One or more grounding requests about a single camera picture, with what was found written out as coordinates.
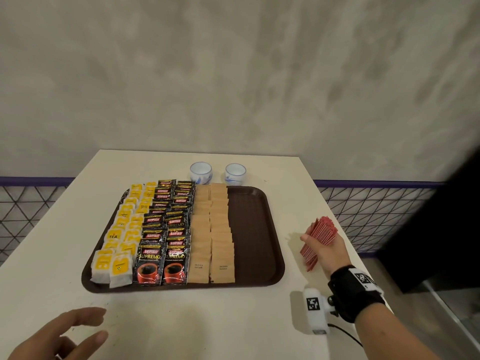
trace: blue and white teacup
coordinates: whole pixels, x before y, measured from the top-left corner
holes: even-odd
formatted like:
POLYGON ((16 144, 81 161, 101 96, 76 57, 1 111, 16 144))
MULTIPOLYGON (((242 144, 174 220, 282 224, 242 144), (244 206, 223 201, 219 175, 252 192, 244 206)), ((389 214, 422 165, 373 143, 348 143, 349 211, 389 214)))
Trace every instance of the blue and white teacup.
POLYGON ((190 165, 190 179, 196 184, 208 184, 212 177, 212 166, 209 163, 196 162, 190 165))
POLYGON ((242 164, 231 163, 225 167, 225 183, 229 186, 241 186, 247 175, 242 164))

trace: brown tray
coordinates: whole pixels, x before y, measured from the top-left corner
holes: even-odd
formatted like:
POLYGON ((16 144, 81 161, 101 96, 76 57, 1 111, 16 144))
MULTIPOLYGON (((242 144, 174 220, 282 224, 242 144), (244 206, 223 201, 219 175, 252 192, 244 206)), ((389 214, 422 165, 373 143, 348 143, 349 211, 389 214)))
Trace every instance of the brown tray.
POLYGON ((273 224, 267 196, 255 187, 228 187, 228 221, 235 243, 235 283, 142 286, 133 283, 110 289, 108 284, 90 280, 90 268, 96 250, 101 249, 103 237, 113 224, 118 207, 112 214, 97 245, 81 272, 81 283, 92 293, 119 293, 146 290, 187 290, 199 288, 266 287, 283 277, 285 263, 273 224))

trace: white sensor device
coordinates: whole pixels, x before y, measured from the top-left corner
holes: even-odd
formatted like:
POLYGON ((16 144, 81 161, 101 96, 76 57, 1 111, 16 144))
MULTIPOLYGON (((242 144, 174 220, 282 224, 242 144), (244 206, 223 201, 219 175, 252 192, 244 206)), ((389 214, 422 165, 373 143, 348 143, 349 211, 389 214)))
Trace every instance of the white sensor device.
POLYGON ((327 298, 322 296, 315 288, 303 290, 303 300, 307 312, 308 324, 315 335, 330 333, 327 325, 327 312, 332 312, 335 307, 328 304, 327 298))

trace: black cable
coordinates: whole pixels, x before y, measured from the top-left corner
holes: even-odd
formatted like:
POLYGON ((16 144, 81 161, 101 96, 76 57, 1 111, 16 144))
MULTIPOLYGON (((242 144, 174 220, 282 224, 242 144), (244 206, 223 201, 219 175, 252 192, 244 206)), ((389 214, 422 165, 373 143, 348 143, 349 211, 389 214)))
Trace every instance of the black cable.
POLYGON ((336 324, 333 324, 333 323, 327 323, 327 325, 328 325, 328 327, 338 328, 340 331, 342 331, 343 333, 347 334, 347 335, 350 336, 352 339, 354 339, 354 340, 357 342, 358 345, 360 345, 360 346, 363 347, 362 343, 361 343, 359 340, 357 340, 355 337, 353 337, 350 333, 348 333, 347 331, 345 331, 343 328, 338 327, 336 324))

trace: hand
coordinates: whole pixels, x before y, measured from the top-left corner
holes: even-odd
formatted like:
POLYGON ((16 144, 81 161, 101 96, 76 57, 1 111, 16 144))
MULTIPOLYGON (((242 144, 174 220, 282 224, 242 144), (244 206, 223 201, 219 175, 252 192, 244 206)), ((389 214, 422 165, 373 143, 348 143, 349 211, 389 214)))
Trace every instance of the hand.
POLYGON ((8 360, 86 360, 109 337, 107 331, 99 331, 84 339, 80 345, 62 336, 72 326, 100 326, 107 310, 99 307, 72 309, 54 318, 32 337, 23 341, 10 354, 8 360))
POLYGON ((320 263, 325 276, 330 279, 333 272, 343 266, 351 265, 352 262, 350 261, 349 253, 347 252, 342 236, 337 234, 328 246, 323 245, 310 236, 314 230, 314 226, 315 222, 313 222, 307 231, 300 236, 300 240, 307 244, 315 254, 317 254, 318 262, 320 263))

